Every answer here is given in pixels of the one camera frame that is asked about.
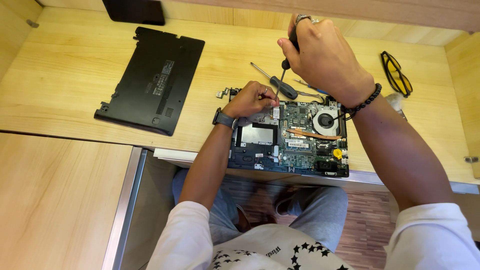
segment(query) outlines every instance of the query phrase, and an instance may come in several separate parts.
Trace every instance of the black beaded bracelet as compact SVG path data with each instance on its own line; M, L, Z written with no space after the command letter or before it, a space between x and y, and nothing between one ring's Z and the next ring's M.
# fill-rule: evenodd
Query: black beaded bracelet
M358 111L360 111L361 109L365 108L368 104L370 104L380 94L381 91L382 91L382 85L379 83L376 83L375 91L373 92L373 94L370 95L370 97L367 100L365 100L365 102L351 109L346 108L345 106L342 105L340 109L342 110L343 113L328 122L333 123L334 120L340 117L344 117L347 113L350 114L350 116L346 117L345 120L352 119L355 116L355 114L357 114Z

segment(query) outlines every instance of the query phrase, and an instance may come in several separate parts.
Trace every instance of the cooling fan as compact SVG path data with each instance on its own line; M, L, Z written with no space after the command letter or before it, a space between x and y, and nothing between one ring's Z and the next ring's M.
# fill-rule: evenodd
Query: cooling fan
M338 110L319 110L313 117L313 127L321 135L337 136L338 119L333 121L337 116Z

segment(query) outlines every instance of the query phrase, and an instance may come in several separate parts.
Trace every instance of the sunglasses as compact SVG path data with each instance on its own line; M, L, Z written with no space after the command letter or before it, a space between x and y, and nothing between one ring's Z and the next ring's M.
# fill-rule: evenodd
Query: sunglasses
M400 64L386 51L383 51L380 56L382 57L385 75L387 75L390 86L398 93L403 94L403 97L407 98L410 96L410 93L413 92L412 84L400 71L402 69Z

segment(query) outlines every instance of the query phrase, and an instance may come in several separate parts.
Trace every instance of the sleeve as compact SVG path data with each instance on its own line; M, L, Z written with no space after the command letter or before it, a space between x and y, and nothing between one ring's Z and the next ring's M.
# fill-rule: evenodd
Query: sleeve
M460 207L454 203L419 205L402 211L385 250L385 270L480 269L480 251Z
M168 220L148 263L147 270L204 270L210 265L213 245L205 206L179 203Z

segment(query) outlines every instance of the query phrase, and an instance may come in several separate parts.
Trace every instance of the person's left hand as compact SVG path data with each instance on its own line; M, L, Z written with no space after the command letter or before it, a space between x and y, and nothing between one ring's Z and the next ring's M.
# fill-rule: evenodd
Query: person's left hand
M278 97L275 101L274 98L275 93L271 87L262 85L257 81L249 81L235 98L223 108L222 113L237 119L248 117L267 106L280 106Z

